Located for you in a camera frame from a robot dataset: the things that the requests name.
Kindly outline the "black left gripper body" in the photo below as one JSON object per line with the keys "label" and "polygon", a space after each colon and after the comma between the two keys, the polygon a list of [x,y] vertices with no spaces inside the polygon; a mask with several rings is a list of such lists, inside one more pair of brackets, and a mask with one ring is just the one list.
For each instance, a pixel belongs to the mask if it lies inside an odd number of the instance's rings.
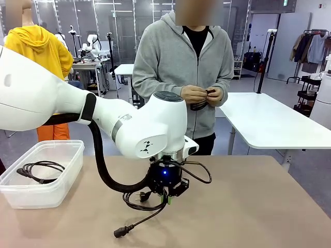
{"label": "black left gripper body", "polygon": [[157,161],[149,167],[149,181],[161,187],[174,187],[182,180],[182,169],[175,161]]}

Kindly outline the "person's right hand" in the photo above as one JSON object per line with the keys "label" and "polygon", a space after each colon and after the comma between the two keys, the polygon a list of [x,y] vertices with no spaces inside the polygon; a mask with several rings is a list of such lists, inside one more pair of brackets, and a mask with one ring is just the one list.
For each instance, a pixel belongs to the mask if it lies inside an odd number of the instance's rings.
{"label": "person's right hand", "polygon": [[187,85],[182,87],[180,96],[187,104],[201,103],[206,100],[207,92],[201,87]]}

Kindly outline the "person's left hand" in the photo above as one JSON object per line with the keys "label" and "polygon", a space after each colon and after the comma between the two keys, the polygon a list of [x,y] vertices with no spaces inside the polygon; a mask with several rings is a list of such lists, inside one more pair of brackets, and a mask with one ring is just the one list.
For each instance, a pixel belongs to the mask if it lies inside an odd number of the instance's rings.
{"label": "person's left hand", "polygon": [[210,106],[218,107],[221,106],[223,99],[223,90],[220,87],[209,87],[207,90],[206,101]]}

